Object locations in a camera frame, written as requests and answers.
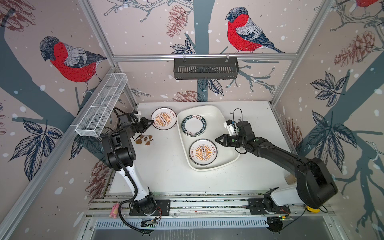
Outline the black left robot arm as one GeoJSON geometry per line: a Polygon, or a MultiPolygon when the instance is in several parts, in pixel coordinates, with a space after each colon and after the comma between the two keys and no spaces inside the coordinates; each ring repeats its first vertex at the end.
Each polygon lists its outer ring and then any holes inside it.
{"type": "Polygon", "coordinates": [[[135,169],[136,152],[132,138],[146,132],[153,123],[145,117],[139,119],[134,113],[120,115],[117,129],[102,136],[106,165],[124,178],[133,194],[127,202],[133,211],[148,216],[156,211],[157,204],[135,169]]]}

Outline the green rim plate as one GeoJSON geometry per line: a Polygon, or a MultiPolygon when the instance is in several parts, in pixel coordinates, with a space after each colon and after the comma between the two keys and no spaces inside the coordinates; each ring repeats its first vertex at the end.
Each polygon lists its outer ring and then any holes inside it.
{"type": "Polygon", "coordinates": [[[207,128],[207,121],[200,115],[189,115],[182,120],[182,132],[189,137],[202,135],[207,128]]]}

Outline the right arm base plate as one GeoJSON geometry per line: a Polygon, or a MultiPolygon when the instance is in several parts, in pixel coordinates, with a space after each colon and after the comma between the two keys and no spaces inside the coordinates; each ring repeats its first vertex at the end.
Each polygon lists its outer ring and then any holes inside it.
{"type": "Polygon", "coordinates": [[[270,199],[248,199],[247,209],[252,215],[290,215],[288,205],[277,206],[270,199]]]}

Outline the orange sunburst plate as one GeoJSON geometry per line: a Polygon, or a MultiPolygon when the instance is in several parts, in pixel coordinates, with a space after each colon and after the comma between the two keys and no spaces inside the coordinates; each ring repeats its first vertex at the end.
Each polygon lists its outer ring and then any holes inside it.
{"type": "Polygon", "coordinates": [[[198,166],[207,166],[216,160],[218,149],[212,141],[208,139],[199,139],[192,143],[188,153],[190,160],[194,164],[198,166]]]}
{"type": "Polygon", "coordinates": [[[153,126],[156,129],[165,131],[175,126],[177,114],[170,108],[158,108],[152,113],[151,120],[154,121],[153,126]]]}

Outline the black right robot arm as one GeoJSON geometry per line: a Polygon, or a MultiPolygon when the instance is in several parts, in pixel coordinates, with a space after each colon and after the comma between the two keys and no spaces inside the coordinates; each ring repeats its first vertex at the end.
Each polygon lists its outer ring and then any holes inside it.
{"type": "Polygon", "coordinates": [[[216,138],[215,142],[223,147],[244,148],[245,154],[250,153],[269,160],[294,175],[297,180],[295,196],[300,199],[299,202],[318,209],[338,193],[329,170],[319,158],[299,157],[265,138],[256,137],[248,121],[233,125],[228,120],[225,127],[229,132],[216,138]]]}

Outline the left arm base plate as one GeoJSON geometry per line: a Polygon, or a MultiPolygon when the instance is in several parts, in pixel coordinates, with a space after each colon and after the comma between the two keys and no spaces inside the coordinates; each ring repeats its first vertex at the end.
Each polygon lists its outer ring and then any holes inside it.
{"type": "Polygon", "coordinates": [[[156,206],[150,207],[148,210],[140,210],[138,212],[134,207],[131,207],[129,216],[130,217],[159,217],[170,215],[170,200],[155,200],[156,206]]]}

